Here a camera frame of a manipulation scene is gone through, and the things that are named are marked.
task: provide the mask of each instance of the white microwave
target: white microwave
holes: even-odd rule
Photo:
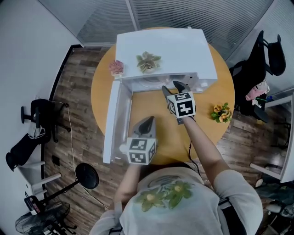
[[[161,56],[160,67],[142,73],[137,55],[143,52]],[[133,92],[175,88],[173,81],[188,84],[194,93],[204,92],[217,80],[208,43],[201,29],[164,28],[119,34],[115,59],[123,62],[124,73],[114,76],[112,85],[103,162],[126,158],[119,150],[128,137]]]

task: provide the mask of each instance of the black office chair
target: black office chair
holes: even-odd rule
[[[268,49],[269,64],[266,63],[264,46]],[[254,105],[251,101],[247,101],[245,96],[250,90],[260,84],[268,72],[271,75],[280,76],[286,68],[286,61],[281,45],[281,37],[277,36],[277,42],[268,43],[263,38],[263,31],[257,37],[248,60],[240,61],[230,68],[235,87],[235,108],[244,115],[251,115],[255,118],[268,122],[268,115],[264,112],[263,102],[262,108]]]
[[[39,144],[45,144],[50,141],[51,135],[55,142],[58,142],[56,138],[56,128],[60,126],[65,128],[68,132],[70,128],[60,124],[57,118],[60,116],[61,110],[68,106],[63,104],[57,111],[55,111],[55,105],[48,100],[34,100],[31,103],[31,115],[24,114],[24,108],[21,107],[21,120],[24,123],[25,119],[31,120],[36,123],[36,128],[44,128],[45,134],[37,139],[31,139],[28,134],[11,148],[10,152],[6,155],[6,162],[9,168],[13,171],[18,165],[24,165],[32,152]]]

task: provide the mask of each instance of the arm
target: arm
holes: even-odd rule
[[[184,117],[182,120],[207,178],[213,185],[216,176],[220,172],[230,168],[222,158],[214,143],[211,142],[198,124],[190,117]]]
[[[116,190],[113,202],[121,202],[123,207],[137,194],[141,165],[130,164],[119,188]]]

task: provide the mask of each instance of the person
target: person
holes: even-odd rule
[[[182,121],[214,191],[184,163],[154,171],[141,181],[141,165],[130,164],[113,199],[118,206],[101,216],[90,235],[112,234],[118,224],[125,235],[228,235],[228,225],[236,225],[236,218],[245,234],[256,233],[263,217],[258,194],[228,167],[193,118]],[[224,216],[219,205],[223,199],[229,200],[237,215]],[[120,205],[123,212],[118,216]]]

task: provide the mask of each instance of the orange tabletop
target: orange tabletop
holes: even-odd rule
[[[229,103],[233,110],[235,92],[230,71],[220,54],[209,45],[215,64],[218,80],[201,94],[194,94],[196,102],[195,120],[214,144],[223,136],[230,122],[217,123],[211,119],[215,104]],[[108,65],[115,59],[115,45],[101,59],[95,71],[92,88],[92,109],[100,130],[105,134],[109,97],[114,77]],[[190,145],[184,125],[178,125],[176,118],[167,109],[167,103],[161,90],[135,92],[130,114],[129,135],[134,125],[148,116],[156,118],[158,148],[152,164],[187,162]],[[192,148],[192,159],[197,157]]]

